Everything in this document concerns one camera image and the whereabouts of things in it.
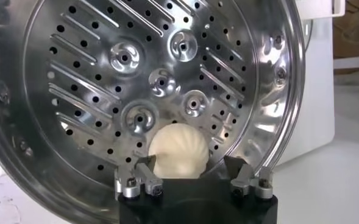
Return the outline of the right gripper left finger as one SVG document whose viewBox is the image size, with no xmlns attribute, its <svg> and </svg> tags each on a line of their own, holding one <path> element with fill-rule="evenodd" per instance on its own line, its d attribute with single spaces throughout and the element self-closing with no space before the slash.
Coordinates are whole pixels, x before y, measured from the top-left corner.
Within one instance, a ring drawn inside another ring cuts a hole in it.
<svg viewBox="0 0 359 224">
<path fill-rule="evenodd" d="M 122 164 L 115 169 L 115 193 L 137 198 L 144 192 L 153 197 L 163 193 L 163 180 L 154 173 L 156 156 L 139 158 L 136 163 Z"/>
</svg>

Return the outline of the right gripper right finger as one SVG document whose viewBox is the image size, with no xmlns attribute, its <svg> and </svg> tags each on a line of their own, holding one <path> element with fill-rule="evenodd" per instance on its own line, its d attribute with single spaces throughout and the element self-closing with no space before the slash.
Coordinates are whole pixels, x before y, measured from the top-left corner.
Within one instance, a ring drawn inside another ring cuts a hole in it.
<svg viewBox="0 0 359 224">
<path fill-rule="evenodd" d="M 224 157 L 224 164 L 230 177 L 230 190 L 236 197 L 246 197 L 255 194 L 257 198 L 269 200 L 273 196 L 272 172 L 268 167 L 262 167 L 255 174 L 251 165 L 242 158 Z"/>
</svg>

